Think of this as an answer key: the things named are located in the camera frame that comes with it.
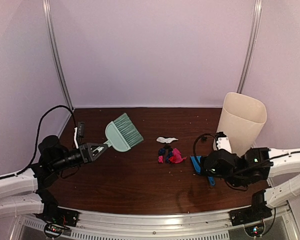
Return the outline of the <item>blue plastic dustpan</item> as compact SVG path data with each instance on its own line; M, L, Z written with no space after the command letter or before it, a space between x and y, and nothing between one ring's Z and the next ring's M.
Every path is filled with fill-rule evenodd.
M203 173L201 173L200 163L201 163L201 159L203 159L203 157L201 155L198 155L197 160L196 160L195 157L191 155L190 159L191 159L192 165L194 167L195 173L199 176L207 177L209 185L211 187L214 187L216 185L215 179L212 176L207 176L207 175L204 175Z

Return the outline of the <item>green hand brush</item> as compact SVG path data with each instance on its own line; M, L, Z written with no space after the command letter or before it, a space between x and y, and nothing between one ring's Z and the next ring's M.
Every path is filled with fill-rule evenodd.
M128 152L144 141L127 113L123 113L106 126L105 136L105 146L112 147L121 153Z

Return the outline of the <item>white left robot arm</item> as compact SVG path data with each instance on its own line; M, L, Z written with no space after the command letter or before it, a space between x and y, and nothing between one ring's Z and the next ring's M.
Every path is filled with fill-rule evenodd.
M25 170L0 176L0 219L34 214L37 218L61 226L75 226L77 212L67 213L47 190L64 171L80 169L94 162L111 143L84 143L68 150L56 135L50 135L39 144L40 158Z

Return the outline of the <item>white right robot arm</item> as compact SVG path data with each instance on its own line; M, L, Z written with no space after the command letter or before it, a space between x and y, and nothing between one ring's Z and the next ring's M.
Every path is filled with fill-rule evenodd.
M258 220L266 208L274 209L283 202L300 195L300 148L250 148L242 156L219 149L198 161L204 176L224 180L229 188L241 192L249 185L281 175L295 173L284 183L253 195L252 206L246 210L249 220Z

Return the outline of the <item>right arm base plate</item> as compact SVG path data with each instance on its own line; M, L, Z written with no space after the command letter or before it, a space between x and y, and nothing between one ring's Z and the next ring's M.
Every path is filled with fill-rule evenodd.
M272 216L272 209L265 205L249 206L245 208L231 210L229 218L232 226L245 225L262 219L270 218Z

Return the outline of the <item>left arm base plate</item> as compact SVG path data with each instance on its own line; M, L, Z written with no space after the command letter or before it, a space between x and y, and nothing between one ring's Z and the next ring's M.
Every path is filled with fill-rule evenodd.
M79 212L76 210L57 207L53 209L44 209L43 213L35 214L35 217L43 220L44 222L61 227L76 227Z

